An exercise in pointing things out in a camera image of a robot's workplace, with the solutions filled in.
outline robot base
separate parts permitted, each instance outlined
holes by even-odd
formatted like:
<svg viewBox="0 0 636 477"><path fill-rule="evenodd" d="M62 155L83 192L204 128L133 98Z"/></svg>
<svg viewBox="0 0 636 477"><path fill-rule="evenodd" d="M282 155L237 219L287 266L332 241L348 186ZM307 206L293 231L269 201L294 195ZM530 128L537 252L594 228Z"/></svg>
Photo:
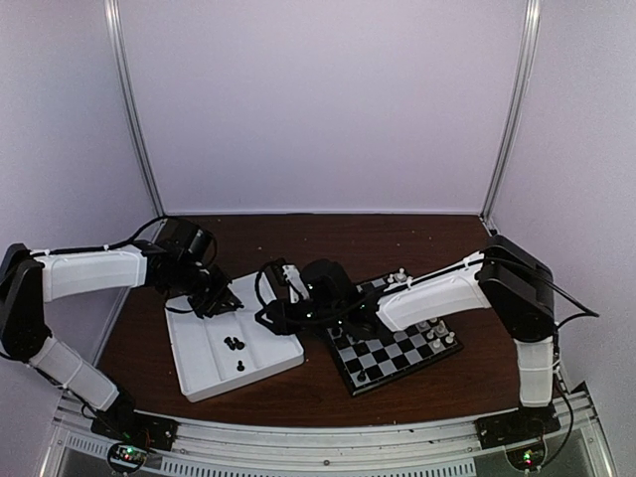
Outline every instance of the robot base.
<svg viewBox="0 0 636 477"><path fill-rule="evenodd" d="M157 450L172 450L172 443L177 436L178 422L166 417L158 417L156 415L141 414L135 412L135 421L139 423L140 428L147 429L146 432L139 432L136 436L132 436L128 444L140 449L151 447ZM108 437L109 439L120 440L121 435L107 427L99 419L92 422L90 431Z"/></svg>
<svg viewBox="0 0 636 477"><path fill-rule="evenodd" d="M475 422L482 449L531 440L560 429L555 406L521 407Z"/></svg>

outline white tray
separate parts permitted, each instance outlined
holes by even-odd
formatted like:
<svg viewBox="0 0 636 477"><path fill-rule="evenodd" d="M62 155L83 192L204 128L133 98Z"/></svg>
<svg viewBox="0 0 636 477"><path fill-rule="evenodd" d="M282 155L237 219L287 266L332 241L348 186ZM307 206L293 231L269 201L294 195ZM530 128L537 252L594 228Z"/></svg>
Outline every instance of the white tray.
<svg viewBox="0 0 636 477"><path fill-rule="evenodd" d="M194 313L176 314L166 310L172 354L181 393L190 401L211 398L241 386L276 375L304 362L304 350L295 336L276 336L254 320L260 305L254 293L256 274L238 278L230 285L244 308L201 319ZM263 277L260 292L268 302L274 299ZM185 296L173 298L168 306L188 309ZM245 343L232 351L224 340L237 337ZM244 371L238 370L242 361Z"/></svg>

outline chessboard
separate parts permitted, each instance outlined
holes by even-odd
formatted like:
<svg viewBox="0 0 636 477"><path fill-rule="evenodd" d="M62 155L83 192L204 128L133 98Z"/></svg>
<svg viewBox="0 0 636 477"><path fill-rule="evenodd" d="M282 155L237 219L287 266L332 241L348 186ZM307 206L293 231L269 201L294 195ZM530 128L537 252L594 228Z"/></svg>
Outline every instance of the chessboard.
<svg viewBox="0 0 636 477"><path fill-rule="evenodd" d="M382 279L359 285L368 291ZM356 340L340 327L330 328L325 341L349 393L358 396L403 378L457 353L463 345L444 320L433 318L382 339Z"/></svg>

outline brown wooden surface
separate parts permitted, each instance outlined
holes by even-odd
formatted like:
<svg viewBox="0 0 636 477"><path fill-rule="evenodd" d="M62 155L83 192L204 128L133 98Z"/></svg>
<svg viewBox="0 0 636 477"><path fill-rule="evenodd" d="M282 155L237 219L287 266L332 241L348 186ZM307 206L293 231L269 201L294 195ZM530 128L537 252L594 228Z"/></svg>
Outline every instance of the brown wooden surface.
<svg viewBox="0 0 636 477"><path fill-rule="evenodd" d="M299 266L340 261L353 280L404 266L430 272L481 248L475 217L221 216L195 218L216 234L218 264L233 277L284 256ZM350 397L326 347L301 336L306 363L219 397L191 403L180 393L163 302L132 290L100 368L133 393L140 409L204 420L278 426L347 426L428 421L513 407L518 398L512 340L488 310L447 318L465 348L360 397Z"/></svg>

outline lavender wall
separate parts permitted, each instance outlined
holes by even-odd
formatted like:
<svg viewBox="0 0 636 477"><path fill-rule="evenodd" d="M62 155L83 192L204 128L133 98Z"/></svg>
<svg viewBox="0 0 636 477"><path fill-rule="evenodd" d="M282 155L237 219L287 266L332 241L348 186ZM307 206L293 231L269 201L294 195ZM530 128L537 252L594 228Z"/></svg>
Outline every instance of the lavender wall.
<svg viewBox="0 0 636 477"><path fill-rule="evenodd" d="M0 0L0 249L103 243L151 216L100 0ZM117 290L47 306L92 359ZM0 474L32 476L58 394L0 361Z"/></svg>
<svg viewBox="0 0 636 477"><path fill-rule="evenodd" d="M523 0L135 0L121 17L164 206L477 212Z"/></svg>
<svg viewBox="0 0 636 477"><path fill-rule="evenodd" d="M624 476L636 473L635 20L634 2L544 3L494 215L502 233L602 314L563 328L563 360L574 384L588 382Z"/></svg>

